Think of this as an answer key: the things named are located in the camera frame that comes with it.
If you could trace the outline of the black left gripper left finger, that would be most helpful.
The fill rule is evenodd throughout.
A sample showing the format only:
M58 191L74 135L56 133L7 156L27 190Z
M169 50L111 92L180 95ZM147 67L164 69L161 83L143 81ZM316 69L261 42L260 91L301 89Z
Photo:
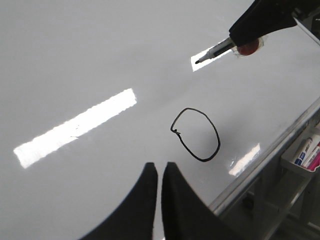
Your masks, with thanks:
M121 204L83 240L151 240L158 192L155 164L147 162Z

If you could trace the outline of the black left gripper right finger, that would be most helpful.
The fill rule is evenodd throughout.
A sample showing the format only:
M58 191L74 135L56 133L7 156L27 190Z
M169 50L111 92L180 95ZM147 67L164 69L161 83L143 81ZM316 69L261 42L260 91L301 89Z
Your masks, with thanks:
M161 214L166 240L239 240L196 195L174 162L163 173Z

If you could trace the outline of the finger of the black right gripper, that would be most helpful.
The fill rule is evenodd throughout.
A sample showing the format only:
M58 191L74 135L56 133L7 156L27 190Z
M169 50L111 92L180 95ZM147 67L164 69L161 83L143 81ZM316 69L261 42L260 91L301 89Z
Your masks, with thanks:
M255 0L229 29L236 46L243 46L269 33L297 25L292 12L296 0Z

